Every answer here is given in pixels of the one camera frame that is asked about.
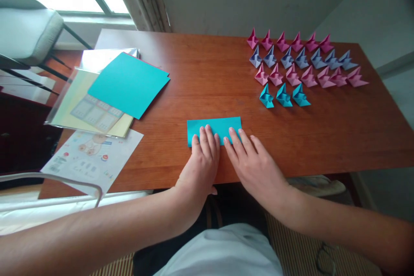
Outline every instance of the right hand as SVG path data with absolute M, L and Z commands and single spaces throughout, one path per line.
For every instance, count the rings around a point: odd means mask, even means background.
M 230 140 L 224 138 L 224 146 L 240 178 L 241 183 L 264 208 L 269 212 L 275 207 L 275 203 L 286 199 L 291 186 L 286 181 L 279 167 L 267 152 L 260 140 L 251 135 L 251 141 L 244 130 L 238 130 L 241 142 L 234 130 L 230 127 Z

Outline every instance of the hand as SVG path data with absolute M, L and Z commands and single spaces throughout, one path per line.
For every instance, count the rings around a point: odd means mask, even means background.
M 200 141 L 193 136 L 191 156 L 181 171 L 175 185 L 181 195 L 190 195 L 193 202 L 198 202 L 201 211 L 207 195 L 217 194 L 213 182 L 217 174 L 220 159 L 219 135 L 211 131 L 210 125 L 200 127 Z
M 233 145 L 224 137 L 227 154 L 246 190 L 271 212 L 278 198 L 284 199 L 290 185 L 260 140 L 251 135 L 253 146 L 244 130 L 239 129 L 238 132 L 241 142 L 234 128 L 229 129 Z

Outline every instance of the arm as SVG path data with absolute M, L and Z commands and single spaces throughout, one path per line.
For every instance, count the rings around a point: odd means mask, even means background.
M 339 244 L 395 274 L 414 270 L 414 225 L 362 208 L 309 196 L 291 187 L 257 137 L 230 129 L 224 144 L 246 190 L 276 219 L 299 233 Z
M 173 238 L 197 219 L 217 172 L 220 141 L 211 129 L 193 137 L 175 187 L 74 213 L 0 238 L 0 275 L 89 275 L 121 256 Z

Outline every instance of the yellow paper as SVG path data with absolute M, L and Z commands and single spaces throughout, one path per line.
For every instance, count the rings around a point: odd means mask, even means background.
M 85 97 L 97 77 L 98 74 L 93 72 L 83 70 L 78 71 L 65 97 L 63 98 L 55 117 L 50 122 L 51 125 L 103 134 L 103 132 L 99 129 L 70 114 L 75 106 L 83 99 L 83 97 Z M 132 120 L 132 116 L 124 113 L 119 121 L 116 122 L 115 125 L 106 133 L 106 135 L 125 137 L 129 127 L 131 126 Z

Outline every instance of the teal paper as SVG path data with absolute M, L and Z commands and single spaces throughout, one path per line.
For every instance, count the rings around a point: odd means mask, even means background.
M 286 93 L 286 83 L 283 83 L 282 87 L 277 91 L 276 99 L 284 107 L 293 107 L 290 96 Z
M 200 127 L 206 127 L 207 124 L 211 126 L 211 131 L 213 132 L 213 134 L 219 134 L 221 145 L 224 145 L 224 137 L 229 138 L 230 142 L 233 144 L 232 139 L 229 135 L 230 127 L 234 128 L 238 135 L 238 138 L 240 139 L 240 135 L 238 134 L 238 130 L 242 128 L 242 120 L 240 119 L 240 117 L 223 119 L 188 120 L 187 142 L 189 147 L 191 147 L 194 134 L 197 134 L 197 136 L 200 138 Z
M 269 94 L 269 84 L 266 84 L 266 86 L 262 90 L 262 93 L 260 94 L 259 99 L 265 105 L 267 109 L 274 107 L 273 102 L 272 102 L 273 97 L 272 95 Z
M 88 94 L 140 119 L 169 80 L 168 72 L 121 53 L 102 70 Z
M 294 89 L 294 91 L 293 91 L 293 100 L 296 101 L 296 103 L 300 107 L 311 105 L 311 103 L 307 100 L 306 95 L 303 92 L 302 83 L 299 84 L 299 86 Z

